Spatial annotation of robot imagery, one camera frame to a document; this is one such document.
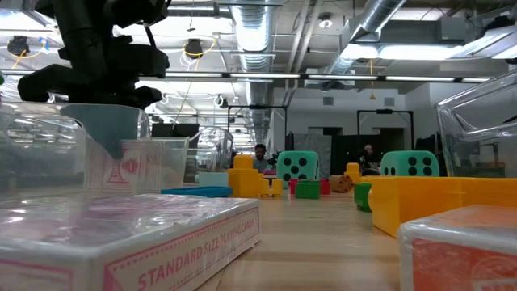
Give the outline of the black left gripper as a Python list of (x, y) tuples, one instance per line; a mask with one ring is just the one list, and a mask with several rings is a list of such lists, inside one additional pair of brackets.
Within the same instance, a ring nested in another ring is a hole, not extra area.
[(71, 103), (98, 103), (70, 104), (61, 114), (78, 121), (112, 158), (122, 158), (123, 141), (137, 139), (141, 115), (137, 108), (162, 99), (160, 90), (136, 83), (140, 77), (164, 78), (168, 56), (152, 45), (133, 44), (131, 36), (106, 44), (84, 40), (79, 46), (60, 48), (58, 55), (70, 65), (52, 64), (21, 77), (21, 99), (44, 103), (51, 93), (58, 93)]

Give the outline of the red and white card deck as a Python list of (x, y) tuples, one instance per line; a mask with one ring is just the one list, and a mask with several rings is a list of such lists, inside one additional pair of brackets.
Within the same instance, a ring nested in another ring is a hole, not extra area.
[(114, 159), (101, 145), (86, 148), (84, 188), (101, 192), (152, 192), (161, 183), (162, 144), (122, 141), (122, 158)]

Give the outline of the pink playing card deck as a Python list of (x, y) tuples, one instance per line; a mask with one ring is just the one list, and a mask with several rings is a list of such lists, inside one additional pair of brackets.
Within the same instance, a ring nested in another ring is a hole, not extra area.
[(0, 203), (0, 291), (194, 291), (260, 232), (256, 199), (8, 200)]

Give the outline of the yellow toy building block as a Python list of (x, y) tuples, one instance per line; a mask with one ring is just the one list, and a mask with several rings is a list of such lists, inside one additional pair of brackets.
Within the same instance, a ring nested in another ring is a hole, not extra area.
[(227, 170), (228, 185), (232, 188), (232, 197), (258, 198), (263, 175), (253, 166), (254, 160), (249, 155), (236, 155), (233, 168)]

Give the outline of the teal foam die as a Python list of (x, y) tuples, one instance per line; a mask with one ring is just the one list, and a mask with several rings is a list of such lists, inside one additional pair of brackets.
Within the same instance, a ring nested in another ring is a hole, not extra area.
[(276, 163), (277, 178), (283, 181), (284, 189), (292, 179), (319, 180), (319, 157), (314, 151), (289, 150), (281, 152)]
[(390, 151), (381, 159), (380, 174), (388, 176), (439, 176), (439, 164), (437, 158), (430, 151)]

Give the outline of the dark green long brick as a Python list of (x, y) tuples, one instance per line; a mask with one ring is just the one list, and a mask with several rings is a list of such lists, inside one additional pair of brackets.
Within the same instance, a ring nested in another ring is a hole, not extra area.
[(316, 180), (301, 180), (295, 186), (297, 199), (318, 200), (320, 198), (320, 182)]

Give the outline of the red studded brick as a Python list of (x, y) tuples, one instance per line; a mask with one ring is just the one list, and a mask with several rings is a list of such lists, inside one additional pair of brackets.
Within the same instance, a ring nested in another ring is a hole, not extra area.
[[(288, 182), (288, 188), (289, 188), (289, 191), (290, 191), (291, 195), (295, 195), (296, 194), (296, 185), (297, 184), (298, 184), (298, 180), (297, 179), (291, 179)], [(318, 189), (319, 189), (319, 194), (320, 195), (329, 195), (330, 194), (330, 183), (326, 179), (321, 179), (319, 181)]]

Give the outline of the brown wooden cylinder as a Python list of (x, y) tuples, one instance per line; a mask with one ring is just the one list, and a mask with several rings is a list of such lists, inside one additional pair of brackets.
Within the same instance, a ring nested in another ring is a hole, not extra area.
[(354, 183), (348, 175), (332, 175), (329, 177), (332, 192), (348, 193), (354, 189)]

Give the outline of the large yellow building block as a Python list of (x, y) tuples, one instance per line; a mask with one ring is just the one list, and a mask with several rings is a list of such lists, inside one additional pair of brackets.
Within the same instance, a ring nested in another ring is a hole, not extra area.
[(517, 207), (517, 178), (371, 176), (372, 224), (391, 236), (407, 221), (468, 205)]

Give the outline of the black monitor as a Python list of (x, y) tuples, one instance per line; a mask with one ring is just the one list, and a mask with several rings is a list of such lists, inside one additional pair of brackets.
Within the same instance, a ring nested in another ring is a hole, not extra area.
[(154, 124), (152, 137), (194, 137), (200, 130), (199, 124)]

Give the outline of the narrow clear plastic bin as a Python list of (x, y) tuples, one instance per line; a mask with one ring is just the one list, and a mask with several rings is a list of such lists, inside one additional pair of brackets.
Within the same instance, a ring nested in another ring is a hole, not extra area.
[(125, 141), (162, 144), (159, 189), (152, 192), (85, 189), (86, 148), (94, 140), (78, 121), (61, 114), (67, 105), (0, 103), (0, 200), (75, 194), (136, 195), (183, 186), (188, 138), (152, 137), (149, 118), (141, 110), (137, 139)]

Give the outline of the blue flat studded plate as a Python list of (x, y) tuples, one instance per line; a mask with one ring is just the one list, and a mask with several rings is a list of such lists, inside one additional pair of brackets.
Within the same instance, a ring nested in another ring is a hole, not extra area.
[(221, 198), (221, 197), (232, 196), (233, 189), (230, 187), (222, 187), (222, 186), (171, 188), (171, 189), (162, 189), (161, 194)]

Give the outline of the small dark green brick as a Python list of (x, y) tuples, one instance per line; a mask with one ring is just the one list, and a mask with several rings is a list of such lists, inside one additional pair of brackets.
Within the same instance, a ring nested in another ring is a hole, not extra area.
[(357, 183), (354, 185), (354, 202), (359, 211), (370, 213), (368, 195), (372, 185), (370, 183)]

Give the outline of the bright ceiling light panel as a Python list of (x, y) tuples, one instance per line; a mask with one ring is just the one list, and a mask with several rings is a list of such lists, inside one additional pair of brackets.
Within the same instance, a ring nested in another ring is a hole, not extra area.
[(456, 55), (461, 46), (388, 44), (349, 44), (340, 54), (343, 59), (387, 59), (407, 61), (442, 61)]

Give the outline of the large silver round duct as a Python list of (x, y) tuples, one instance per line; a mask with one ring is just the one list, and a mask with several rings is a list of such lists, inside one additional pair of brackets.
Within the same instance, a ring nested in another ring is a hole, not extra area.
[[(235, 5), (230, 7), (235, 23), (234, 32), (244, 73), (264, 74), (272, 72), (271, 52), (274, 8), (259, 5)], [(273, 83), (250, 81), (246, 83), (246, 102), (249, 105), (271, 105)]]

